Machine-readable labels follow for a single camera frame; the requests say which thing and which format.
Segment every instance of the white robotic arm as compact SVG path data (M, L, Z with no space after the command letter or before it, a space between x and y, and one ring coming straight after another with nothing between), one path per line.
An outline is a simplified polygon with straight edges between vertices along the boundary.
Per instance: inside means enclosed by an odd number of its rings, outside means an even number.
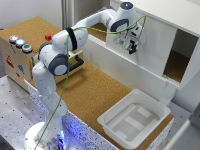
M48 115L46 116L44 126L35 137L36 143L41 138L43 131L59 102L59 96L56 94L56 84L53 75L60 76L66 74L67 69L69 69L66 45L68 44L68 49L72 51L78 47L84 46L88 39L88 31L86 28L77 29L75 31L73 31L73 29L79 27L90 27L101 22L107 26L111 32L118 32L130 26L136 20L137 17L134 6L129 2L122 3L117 12L115 12L111 7L104 7L97 13L77 22L72 28L68 28L54 35L52 44L44 43L40 47L40 61L34 66L32 73L41 101L48 109ZM136 23L133 27L127 30L127 34L137 39L141 30L142 26L139 23ZM145 42L144 34L142 34L140 42L141 44ZM60 107L58 107L51 122L45 130L39 147L42 149L51 149L49 143L51 143L53 139L56 139L63 130L61 122L62 116L66 111L67 106L62 100Z

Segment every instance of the black handle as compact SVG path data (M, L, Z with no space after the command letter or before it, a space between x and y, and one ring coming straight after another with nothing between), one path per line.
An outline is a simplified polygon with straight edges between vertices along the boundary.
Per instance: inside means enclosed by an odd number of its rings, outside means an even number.
M81 58L79 58L78 55L75 56L75 59L77 63L69 68L69 72L73 71L74 69L76 69L77 67L81 66L84 63L84 61Z

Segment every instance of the white plastic bin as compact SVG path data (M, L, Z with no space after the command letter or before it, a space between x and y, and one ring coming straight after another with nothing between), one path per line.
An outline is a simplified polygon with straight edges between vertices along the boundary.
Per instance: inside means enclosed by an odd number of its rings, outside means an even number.
M97 120L122 147L136 149L169 113L169 108L135 89Z

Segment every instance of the green cable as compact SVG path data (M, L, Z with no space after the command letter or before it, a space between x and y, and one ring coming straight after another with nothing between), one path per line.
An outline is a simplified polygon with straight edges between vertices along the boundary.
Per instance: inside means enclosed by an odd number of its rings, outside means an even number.
M121 32L124 32L124 31L128 30L128 29L131 28L134 24L136 24L138 21L140 21L142 18L144 18L144 21L143 21L143 24L142 24L142 30L140 31L140 35L139 35L138 40L137 40L137 42L139 42L139 41L140 41L140 37L141 37L141 35L142 35L142 31L143 31L143 29L144 29L145 22L146 22L146 16L145 16L145 15L142 16L142 17L140 17L138 20L136 20L133 24L131 24L131 25L128 26L127 28L125 28L125 29L123 29L123 30L121 30L121 31L118 31L118 32L106 32L106 31L102 31L102 30L99 30L99 29L96 29L96 28L91 28L91 27L79 27L79 28L75 28L74 31L76 31L76 30L78 30L78 29L84 29L84 28L85 28L85 29L96 30L96 31L98 31L98 32L102 32L102 33L106 33L106 34L117 34L117 33L121 33ZM68 62L69 62L69 55L68 55L68 54L69 54L69 49L68 49L69 34L67 35L67 40L66 40L66 41L67 41L67 42L66 42L66 45L67 45L67 56L68 56L67 59L68 59ZM64 85L64 88L63 88L63 90L62 90L62 94L61 94L61 96L60 96L60 100L59 100L59 102L58 102L58 105L57 105L56 109L54 110L54 112L53 112L51 118L49 119L49 121L48 121L48 123L47 123L47 125L46 125L46 127L45 127L45 129L44 129L44 131L43 131L43 133L42 133L42 136L40 137L40 139L39 139L39 141L38 141L36 147L34 148L34 150L36 150L37 146L38 146L39 143L41 142L42 137L43 137L43 135L44 135L44 133L45 133L45 131L46 131L46 129L47 129L49 123L51 122L53 116L55 115L55 113L56 113L56 111L57 111L57 109L58 109L58 107L59 107L59 105L60 105L60 102L61 102L61 100L62 100L62 97L63 97L64 91L65 91L65 88L66 88L66 86L67 86L68 78L69 78L69 69L67 69L67 77L66 77L66 80L65 80L65 85Z

